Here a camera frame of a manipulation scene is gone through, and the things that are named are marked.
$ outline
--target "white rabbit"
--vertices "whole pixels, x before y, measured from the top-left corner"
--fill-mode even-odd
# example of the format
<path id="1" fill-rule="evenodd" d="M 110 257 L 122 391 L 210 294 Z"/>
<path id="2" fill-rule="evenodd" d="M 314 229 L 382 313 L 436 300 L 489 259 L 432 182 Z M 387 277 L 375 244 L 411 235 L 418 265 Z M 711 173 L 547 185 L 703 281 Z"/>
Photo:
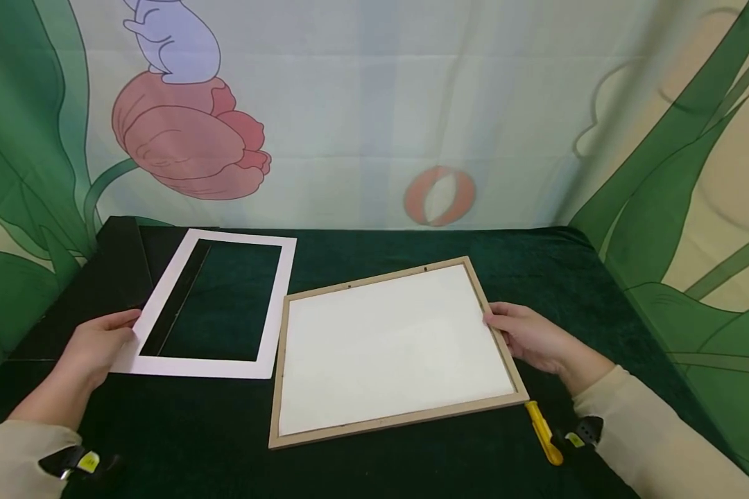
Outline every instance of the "white rabbit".
<path id="1" fill-rule="evenodd" d="M 220 46 L 205 22 L 181 0 L 124 0 L 136 11 L 124 27 L 136 33 L 151 73 L 164 83 L 202 83 L 220 71 Z"/>

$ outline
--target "person's right hand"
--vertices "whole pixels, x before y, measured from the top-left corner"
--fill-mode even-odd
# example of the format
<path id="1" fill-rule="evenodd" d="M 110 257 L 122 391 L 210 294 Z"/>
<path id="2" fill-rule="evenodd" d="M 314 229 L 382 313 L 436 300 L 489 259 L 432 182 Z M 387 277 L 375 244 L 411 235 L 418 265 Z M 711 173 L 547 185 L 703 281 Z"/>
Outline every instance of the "person's right hand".
<path id="1" fill-rule="evenodd" d="M 502 331 L 513 357 L 540 371 L 560 374 L 567 354 L 579 341 L 552 321 L 523 305 L 496 301 L 489 304 L 485 323 Z"/>
<path id="2" fill-rule="evenodd" d="M 540 371 L 557 374 L 577 395 L 609 373 L 615 364 L 528 306 L 497 301 L 485 323 L 502 331 L 513 357 Z"/>

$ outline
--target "cartoon backdrop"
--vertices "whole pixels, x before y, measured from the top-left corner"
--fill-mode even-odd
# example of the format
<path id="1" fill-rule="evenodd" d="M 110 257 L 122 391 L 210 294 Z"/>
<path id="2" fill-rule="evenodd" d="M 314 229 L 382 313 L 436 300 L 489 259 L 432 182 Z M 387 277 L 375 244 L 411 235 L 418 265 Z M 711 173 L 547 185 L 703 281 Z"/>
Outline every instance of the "cartoon backdrop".
<path id="1" fill-rule="evenodd" d="M 576 212 L 749 466 L 744 4 L 0 1 L 0 362 L 111 215 L 471 229 Z"/>
<path id="2" fill-rule="evenodd" d="M 749 472 L 749 2 L 699 7 L 615 153 L 598 119 L 576 142 L 595 171 L 569 208 Z"/>

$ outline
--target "cuff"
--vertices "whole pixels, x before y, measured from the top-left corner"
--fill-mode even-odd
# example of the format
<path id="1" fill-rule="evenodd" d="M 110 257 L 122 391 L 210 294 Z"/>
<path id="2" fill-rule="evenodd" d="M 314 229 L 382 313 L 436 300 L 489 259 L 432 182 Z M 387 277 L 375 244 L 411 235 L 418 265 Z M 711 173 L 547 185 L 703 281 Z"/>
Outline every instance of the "cuff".
<path id="1" fill-rule="evenodd" d="M 39 460 L 80 445 L 63 426 L 8 420 L 0 425 L 0 498 L 58 498 L 66 482 L 45 473 Z"/>
<path id="2" fill-rule="evenodd" d="M 579 417 L 591 415 L 604 417 L 602 414 L 616 404 L 616 394 L 620 393 L 622 387 L 625 387 L 632 379 L 632 374 L 621 366 L 613 367 L 599 381 L 574 397 L 574 412 Z"/>

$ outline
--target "hand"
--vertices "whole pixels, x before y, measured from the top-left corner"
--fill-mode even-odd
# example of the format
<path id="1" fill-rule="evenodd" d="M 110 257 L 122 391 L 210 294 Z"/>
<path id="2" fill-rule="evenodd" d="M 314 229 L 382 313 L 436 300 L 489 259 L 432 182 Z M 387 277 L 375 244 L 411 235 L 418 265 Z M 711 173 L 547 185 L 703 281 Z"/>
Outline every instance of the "hand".
<path id="1" fill-rule="evenodd" d="M 55 371 L 83 379 L 91 389 L 102 385 L 122 346 L 134 338 L 132 327 L 140 314 L 138 309 L 126 310 L 77 326 Z"/>
<path id="2" fill-rule="evenodd" d="M 485 323 L 502 331 L 510 354 L 532 367 L 557 374 L 577 395 L 609 373 L 615 364 L 543 315 L 523 305 L 490 304 Z"/>
<path id="3" fill-rule="evenodd" d="M 579 341 L 528 306 L 497 301 L 485 323 L 502 331 L 513 357 L 521 358 L 532 367 L 560 374 L 566 354 Z"/>

